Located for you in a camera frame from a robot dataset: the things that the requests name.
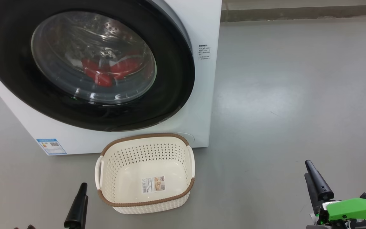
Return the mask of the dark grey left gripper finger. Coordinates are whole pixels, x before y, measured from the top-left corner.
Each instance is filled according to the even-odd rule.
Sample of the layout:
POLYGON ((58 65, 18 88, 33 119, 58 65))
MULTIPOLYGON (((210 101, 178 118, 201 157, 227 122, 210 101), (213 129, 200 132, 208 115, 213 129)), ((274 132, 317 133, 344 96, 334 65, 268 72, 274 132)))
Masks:
POLYGON ((89 197, 87 196, 87 183, 82 183, 77 195, 70 207, 65 219, 64 227, 67 229, 84 229, 87 218, 87 207, 89 197))

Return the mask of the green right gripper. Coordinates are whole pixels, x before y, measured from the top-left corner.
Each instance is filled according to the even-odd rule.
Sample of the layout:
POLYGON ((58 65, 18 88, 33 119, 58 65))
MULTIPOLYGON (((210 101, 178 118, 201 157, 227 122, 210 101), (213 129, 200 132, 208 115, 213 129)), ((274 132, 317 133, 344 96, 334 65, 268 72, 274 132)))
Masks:
POLYGON ((366 199, 329 201, 334 198, 334 192, 311 160, 306 160, 305 165, 307 173, 304 178, 314 212, 311 214, 314 223, 307 228, 354 229, 357 223, 364 223, 361 228, 366 229, 366 199))

